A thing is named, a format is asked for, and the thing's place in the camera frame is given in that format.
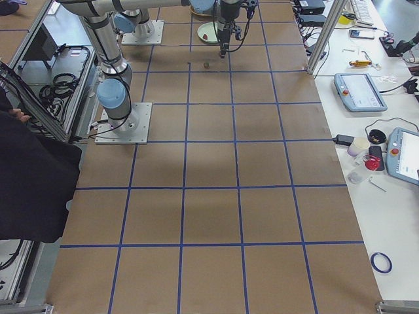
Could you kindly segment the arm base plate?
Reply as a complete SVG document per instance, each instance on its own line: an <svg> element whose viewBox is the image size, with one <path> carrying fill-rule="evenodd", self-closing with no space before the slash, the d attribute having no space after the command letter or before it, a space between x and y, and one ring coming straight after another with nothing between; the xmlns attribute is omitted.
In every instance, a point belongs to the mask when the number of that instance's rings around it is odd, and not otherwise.
<svg viewBox="0 0 419 314"><path fill-rule="evenodd" d="M102 110L101 119L106 123L98 126L98 134L94 142L97 145L146 145L151 120L152 103L133 103L132 111L122 126L124 120L116 122L109 120L105 110Z"/></svg>
<svg viewBox="0 0 419 314"><path fill-rule="evenodd" d="M147 46L160 45L162 42L164 20L149 20L138 24L133 32L125 33L122 37L122 45Z"/></svg>

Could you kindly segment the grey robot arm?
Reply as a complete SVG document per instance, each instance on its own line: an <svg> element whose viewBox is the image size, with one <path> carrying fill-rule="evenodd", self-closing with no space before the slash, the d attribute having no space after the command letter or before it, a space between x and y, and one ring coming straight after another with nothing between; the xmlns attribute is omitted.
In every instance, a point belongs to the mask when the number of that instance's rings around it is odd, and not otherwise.
<svg viewBox="0 0 419 314"><path fill-rule="evenodd" d="M257 3L254 1L117 1L114 4L113 18L117 32L133 33L139 24L149 22L150 8L162 7L192 7L197 13L209 12L213 19L212 25L220 48L220 57L237 51L230 48L230 38L242 44L248 33L248 26L242 30L236 25L240 9L245 9L247 19L251 20Z"/></svg>
<svg viewBox="0 0 419 314"><path fill-rule="evenodd" d="M130 95L132 68L123 56L117 37L145 26L140 35L155 31L149 9L139 1L61 1L69 12L79 16L100 59L102 81L96 94L107 114L109 133L126 135L138 128Z"/></svg>

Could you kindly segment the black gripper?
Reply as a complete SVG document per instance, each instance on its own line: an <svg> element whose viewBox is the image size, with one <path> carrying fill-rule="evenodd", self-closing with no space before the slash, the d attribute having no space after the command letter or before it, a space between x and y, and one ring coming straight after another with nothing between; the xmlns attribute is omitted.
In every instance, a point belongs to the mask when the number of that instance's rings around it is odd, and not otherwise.
<svg viewBox="0 0 419 314"><path fill-rule="evenodd" d="M230 39L234 36L236 41L241 40L241 27L236 22L217 22L217 40L220 46L220 57L224 59L230 49Z"/></svg>

